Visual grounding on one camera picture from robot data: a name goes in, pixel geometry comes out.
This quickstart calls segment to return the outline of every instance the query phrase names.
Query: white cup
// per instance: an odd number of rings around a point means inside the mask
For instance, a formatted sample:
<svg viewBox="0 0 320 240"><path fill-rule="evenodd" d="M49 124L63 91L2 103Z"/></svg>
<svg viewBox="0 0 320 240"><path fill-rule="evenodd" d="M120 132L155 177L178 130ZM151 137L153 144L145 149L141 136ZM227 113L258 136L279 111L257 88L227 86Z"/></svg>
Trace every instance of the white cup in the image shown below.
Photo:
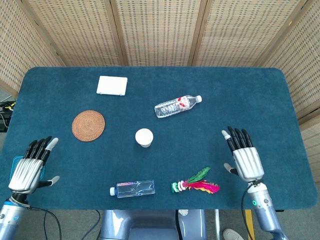
<svg viewBox="0 0 320 240"><path fill-rule="evenodd" d="M151 145L154 139L152 131L147 128L141 128L135 133L135 140L142 147L147 148Z"/></svg>

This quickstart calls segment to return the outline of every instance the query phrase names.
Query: round rattan coaster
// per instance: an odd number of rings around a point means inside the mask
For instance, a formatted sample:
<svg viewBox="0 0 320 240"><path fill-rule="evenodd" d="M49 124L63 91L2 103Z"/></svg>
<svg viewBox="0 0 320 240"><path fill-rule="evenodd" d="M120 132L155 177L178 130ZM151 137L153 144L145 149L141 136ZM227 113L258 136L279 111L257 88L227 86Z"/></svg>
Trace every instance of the round rattan coaster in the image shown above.
<svg viewBox="0 0 320 240"><path fill-rule="evenodd" d="M97 139L105 129L105 119L101 113L93 110L83 111L72 123L73 135L83 142Z"/></svg>

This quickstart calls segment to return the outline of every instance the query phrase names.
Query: gray floor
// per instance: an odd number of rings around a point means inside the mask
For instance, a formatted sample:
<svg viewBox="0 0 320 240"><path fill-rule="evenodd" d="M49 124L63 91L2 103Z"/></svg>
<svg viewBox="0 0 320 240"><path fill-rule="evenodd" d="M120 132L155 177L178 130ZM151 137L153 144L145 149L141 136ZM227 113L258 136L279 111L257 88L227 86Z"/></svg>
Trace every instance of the gray floor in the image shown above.
<svg viewBox="0 0 320 240"><path fill-rule="evenodd" d="M0 100L9 96L0 89ZM0 133L0 151L5 133ZM63 240L80 240L83 235L98 220L98 214L94 210L53 210L58 217ZM212 210L206 211L206 220L208 228L208 239L215 240L215 221ZM286 210L278 213L280 223L291 240L318 240L320 239L320 204L310 209ZM43 229L44 213L40 211L28 210L19 226L16 240L44 240L45 233ZM255 215L253 214L253 225L256 240L270 240L271 235L259 229ZM246 228L242 220L240 210L221 210L220 211L221 229L232 228L239 232L244 239L248 239ZM91 232L86 240L96 240L101 221L98 227ZM55 220L48 216L46 218L46 230L49 240L59 239L58 227Z"/></svg>

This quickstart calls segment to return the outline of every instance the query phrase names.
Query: robotic hand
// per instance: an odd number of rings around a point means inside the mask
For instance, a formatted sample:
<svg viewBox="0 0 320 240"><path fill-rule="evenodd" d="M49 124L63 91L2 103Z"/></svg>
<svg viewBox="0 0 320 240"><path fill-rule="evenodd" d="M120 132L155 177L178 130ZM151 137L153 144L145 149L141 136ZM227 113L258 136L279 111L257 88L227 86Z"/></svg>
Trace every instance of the robotic hand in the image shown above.
<svg viewBox="0 0 320 240"><path fill-rule="evenodd" d="M34 140L27 147L23 158L17 164L9 189L12 192L0 211L0 240L14 239L19 222L26 209L30 209L27 196L36 189L54 185L59 176L48 181L40 181L42 170L48 160L51 150L58 142L58 138L51 140L51 136L39 141Z"/></svg>
<svg viewBox="0 0 320 240"><path fill-rule="evenodd" d="M228 130L230 134L223 130L222 135L232 152L236 169L228 163L224 164L225 169L248 183L246 192L250 195L261 229L271 233L273 240L289 240L280 226L267 186L262 183L265 172L258 151L253 146L248 132L245 129L242 129L241 132L230 126L228 126Z"/></svg>

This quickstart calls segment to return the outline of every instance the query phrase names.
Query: water bottle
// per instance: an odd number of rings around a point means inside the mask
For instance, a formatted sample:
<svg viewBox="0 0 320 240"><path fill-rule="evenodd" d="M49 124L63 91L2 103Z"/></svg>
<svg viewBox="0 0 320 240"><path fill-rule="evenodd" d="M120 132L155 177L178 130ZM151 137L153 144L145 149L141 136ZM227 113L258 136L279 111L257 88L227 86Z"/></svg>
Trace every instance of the water bottle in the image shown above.
<svg viewBox="0 0 320 240"><path fill-rule="evenodd" d="M118 199L154 193L156 191L153 180L123 182L117 183L115 187L110 187L110 195L116 195Z"/></svg>
<svg viewBox="0 0 320 240"><path fill-rule="evenodd" d="M158 118L165 118L173 114L192 109L197 103L201 103L202 97L185 95L176 99L166 101L154 107L155 115Z"/></svg>

